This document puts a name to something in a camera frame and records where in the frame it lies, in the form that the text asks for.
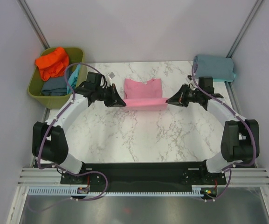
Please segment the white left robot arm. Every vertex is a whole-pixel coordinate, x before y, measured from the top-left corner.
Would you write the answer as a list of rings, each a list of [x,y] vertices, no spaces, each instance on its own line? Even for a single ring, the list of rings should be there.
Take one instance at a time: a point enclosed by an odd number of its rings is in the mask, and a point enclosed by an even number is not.
[[[39,169],[55,167],[71,175],[76,183],[87,180],[85,164],[69,152],[66,131],[75,119],[95,101],[106,107],[125,107],[116,85],[100,73],[89,72],[53,119],[33,126],[32,154]]]

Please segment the pink t shirt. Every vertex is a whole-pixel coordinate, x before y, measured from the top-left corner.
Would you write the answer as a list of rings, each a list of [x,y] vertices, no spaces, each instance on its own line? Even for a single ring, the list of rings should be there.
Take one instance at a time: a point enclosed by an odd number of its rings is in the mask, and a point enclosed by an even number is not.
[[[151,79],[137,82],[124,80],[125,109],[135,111],[161,111],[167,109],[167,98],[163,97],[162,80]]]

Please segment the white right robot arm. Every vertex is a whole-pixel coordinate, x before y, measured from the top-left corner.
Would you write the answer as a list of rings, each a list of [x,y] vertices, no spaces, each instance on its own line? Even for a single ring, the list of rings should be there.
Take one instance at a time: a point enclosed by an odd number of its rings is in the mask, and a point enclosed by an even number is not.
[[[194,83],[195,89],[184,84],[166,103],[180,107],[198,103],[223,125],[221,151],[206,160],[205,168],[198,173],[199,180],[208,184],[215,179],[215,173],[254,164],[260,152],[259,125],[255,119],[246,119],[234,111],[221,94],[214,92],[212,77],[200,77]]]

